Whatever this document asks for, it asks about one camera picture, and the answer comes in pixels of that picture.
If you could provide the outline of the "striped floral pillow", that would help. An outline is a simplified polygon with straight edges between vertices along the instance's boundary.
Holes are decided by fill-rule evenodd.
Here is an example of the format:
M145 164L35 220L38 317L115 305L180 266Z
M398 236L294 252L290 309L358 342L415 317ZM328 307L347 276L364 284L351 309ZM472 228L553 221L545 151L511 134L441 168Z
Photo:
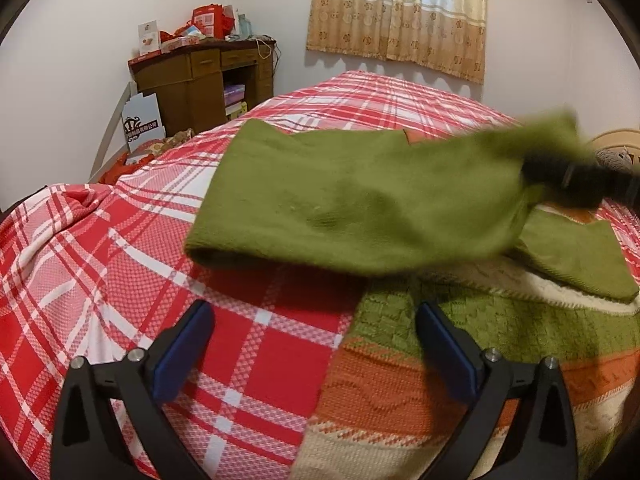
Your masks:
M631 174L639 172L639 155L626 146L614 146L614 148L602 148L596 151L597 161L600 166Z

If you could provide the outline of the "cream wooden headboard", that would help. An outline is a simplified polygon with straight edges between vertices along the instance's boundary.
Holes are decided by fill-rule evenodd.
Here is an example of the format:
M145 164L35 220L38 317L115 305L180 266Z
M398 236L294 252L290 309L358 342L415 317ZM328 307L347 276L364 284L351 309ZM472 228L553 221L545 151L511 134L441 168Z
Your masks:
M626 146L640 156L640 131L634 129L617 129L596 136L590 141L593 151L614 146Z

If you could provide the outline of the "red white plaid bed sheet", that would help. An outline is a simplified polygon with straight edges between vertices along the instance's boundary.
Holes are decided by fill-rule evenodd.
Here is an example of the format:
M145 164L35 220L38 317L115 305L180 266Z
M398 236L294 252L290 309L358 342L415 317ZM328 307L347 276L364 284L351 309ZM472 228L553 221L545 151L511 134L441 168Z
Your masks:
M248 118L430 140L512 120L353 71L277 96L115 186L52 185L25 200L1 223L1 437L37 479L50 479L70 360L148 348L200 297L214 307L213 338L165 413L213 479L416 479L457 425L465 406L421 362L404 281L277 263L212 273L186 258L209 181ZM559 358L589 478L639 429L639 297L584 296L509 260L444 273L420 292L479 344L523 362Z

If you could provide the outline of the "beige floral window curtain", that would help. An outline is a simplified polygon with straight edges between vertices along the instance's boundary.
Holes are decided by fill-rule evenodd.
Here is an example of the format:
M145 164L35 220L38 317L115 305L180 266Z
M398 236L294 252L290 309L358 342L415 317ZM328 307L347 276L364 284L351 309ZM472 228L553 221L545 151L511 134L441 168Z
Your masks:
M487 0L311 0L306 48L484 84Z

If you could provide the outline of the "orange red floor clutter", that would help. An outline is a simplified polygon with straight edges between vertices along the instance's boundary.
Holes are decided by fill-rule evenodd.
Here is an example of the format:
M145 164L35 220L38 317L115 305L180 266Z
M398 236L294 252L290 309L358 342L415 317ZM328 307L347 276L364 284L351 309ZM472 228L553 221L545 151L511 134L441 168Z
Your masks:
M194 134L194 130L189 128L162 140L146 142L133 153L122 153L115 158L114 162L109 162L105 169L100 169L94 180L99 184L113 185L120 177L133 174L153 159L185 144L194 137Z

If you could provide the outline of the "white printed paper bag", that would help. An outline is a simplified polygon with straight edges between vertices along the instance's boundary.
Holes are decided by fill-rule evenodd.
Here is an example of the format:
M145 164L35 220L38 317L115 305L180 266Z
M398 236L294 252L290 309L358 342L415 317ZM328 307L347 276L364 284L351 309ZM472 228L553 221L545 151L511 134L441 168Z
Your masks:
M163 140L166 130L155 93L148 96L138 93L125 104L122 128L130 153L143 151L149 145Z

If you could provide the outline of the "dark brown wooden desk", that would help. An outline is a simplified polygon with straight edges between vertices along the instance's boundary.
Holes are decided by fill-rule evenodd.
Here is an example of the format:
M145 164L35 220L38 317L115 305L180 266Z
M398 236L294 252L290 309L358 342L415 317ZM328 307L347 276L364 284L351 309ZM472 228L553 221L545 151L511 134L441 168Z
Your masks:
M251 110L273 97L278 44L271 38L205 40L129 62L144 96L154 94L168 136L207 131L227 122L224 89L242 84Z

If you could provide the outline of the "red gift box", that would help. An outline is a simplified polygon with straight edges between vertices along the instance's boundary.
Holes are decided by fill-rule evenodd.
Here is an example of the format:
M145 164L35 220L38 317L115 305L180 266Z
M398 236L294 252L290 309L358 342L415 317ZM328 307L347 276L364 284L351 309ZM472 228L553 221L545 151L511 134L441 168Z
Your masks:
M208 38L224 40L234 29L230 6L209 3L192 11L192 23Z

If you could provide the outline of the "white card box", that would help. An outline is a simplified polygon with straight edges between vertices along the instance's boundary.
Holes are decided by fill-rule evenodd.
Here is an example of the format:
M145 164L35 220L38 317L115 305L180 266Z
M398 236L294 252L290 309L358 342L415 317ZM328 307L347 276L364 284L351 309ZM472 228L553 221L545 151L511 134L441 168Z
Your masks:
M147 55L160 50L160 31L157 21L149 21L138 26L139 54Z

